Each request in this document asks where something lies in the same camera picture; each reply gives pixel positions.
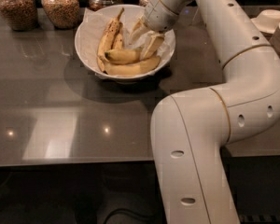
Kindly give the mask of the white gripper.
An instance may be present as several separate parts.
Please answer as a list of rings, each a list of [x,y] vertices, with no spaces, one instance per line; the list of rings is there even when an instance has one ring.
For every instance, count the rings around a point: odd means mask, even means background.
[[[133,25],[129,34],[129,44],[134,44],[142,35],[150,30],[164,33],[171,30],[179,14],[170,9],[162,0],[149,0],[141,16]],[[164,41],[165,35],[160,33],[150,33],[147,35],[143,45],[140,59],[150,58]]]

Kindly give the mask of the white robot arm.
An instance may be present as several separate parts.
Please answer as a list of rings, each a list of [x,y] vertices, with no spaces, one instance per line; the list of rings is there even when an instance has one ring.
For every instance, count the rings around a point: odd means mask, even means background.
[[[161,100],[150,124],[167,224],[240,224],[222,146],[280,119],[280,59],[235,0],[149,0],[143,24],[170,30],[190,1],[199,7],[224,83]]]

